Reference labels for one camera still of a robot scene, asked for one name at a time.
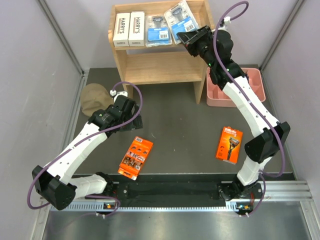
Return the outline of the orange razor blade cartridge box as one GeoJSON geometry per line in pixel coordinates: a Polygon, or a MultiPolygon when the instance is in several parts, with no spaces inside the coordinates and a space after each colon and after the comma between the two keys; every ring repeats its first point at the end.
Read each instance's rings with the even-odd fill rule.
{"type": "Polygon", "coordinates": [[[151,141],[136,136],[119,164],[117,172],[120,175],[135,181],[139,176],[153,145],[154,144],[151,141]]]}

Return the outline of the blue razor blister pack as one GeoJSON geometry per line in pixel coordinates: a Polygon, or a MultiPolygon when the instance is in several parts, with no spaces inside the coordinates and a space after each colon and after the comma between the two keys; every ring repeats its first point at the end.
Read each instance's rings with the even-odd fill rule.
{"type": "Polygon", "coordinates": [[[172,45],[171,31],[163,15],[145,17],[145,45],[147,48],[172,45]]]}
{"type": "Polygon", "coordinates": [[[182,0],[167,10],[164,13],[164,18],[176,45],[181,43],[177,35],[178,33],[192,32],[199,28],[199,25],[186,0],[182,0]]]}

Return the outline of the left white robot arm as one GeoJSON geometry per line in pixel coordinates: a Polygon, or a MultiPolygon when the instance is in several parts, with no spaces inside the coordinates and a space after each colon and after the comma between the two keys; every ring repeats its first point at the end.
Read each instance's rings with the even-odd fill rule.
{"type": "Polygon", "coordinates": [[[91,152],[113,133],[141,129],[140,110],[140,104],[120,95],[107,109],[95,111],[56,160],[33,169],[31,187],[57,210],[63,210],[73,200],[89,195],[109,198],[114,187],[108,183],[105,174],[99,172],[76,178],[73,175],[91,152]]]}

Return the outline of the white Harry's box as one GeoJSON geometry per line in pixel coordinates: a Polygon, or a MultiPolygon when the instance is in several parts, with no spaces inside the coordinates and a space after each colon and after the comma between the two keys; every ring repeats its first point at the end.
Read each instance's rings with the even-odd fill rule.
{"type": "Polygon", "coordinates": [[[113,44],[115,47],[129,46],[130,16],[129,12],[116,15],[113,32],[113,44]]]}
{"type": "Polygon", "coordinates": [[[130,47],[145,45],[145,13],[143,11],[133,11],[130,14],[128,43],[130,47]]]}

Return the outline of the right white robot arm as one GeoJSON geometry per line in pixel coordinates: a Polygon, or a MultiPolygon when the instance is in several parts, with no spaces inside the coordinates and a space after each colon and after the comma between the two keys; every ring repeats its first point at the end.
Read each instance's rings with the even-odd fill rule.
{"type": "Polygon", "coordinates": [[[233,101],[250,127],[253,139],[244,146],[246,158],[241,169],[232,183],[218,187],[220,196],[227,201],[245,198],[266,164],[276,153],[284,151],[291,127],[265,108],[250,87],[247,74],[232,60],[234,43],[228,31],[204,26],[194,31],[178,32],[177,37],[191,56],[200,56],[204,60],[212,83],[233,101]]]}

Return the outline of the orange Gillette razor box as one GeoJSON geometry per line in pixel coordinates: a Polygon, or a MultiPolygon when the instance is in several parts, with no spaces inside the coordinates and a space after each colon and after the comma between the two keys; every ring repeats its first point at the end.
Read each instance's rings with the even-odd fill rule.
{"type": "Polygon", "coordinates": [[[243,132],[224,126],[220,135],[215,157],[235,165],[238,162],[243,132]]]}

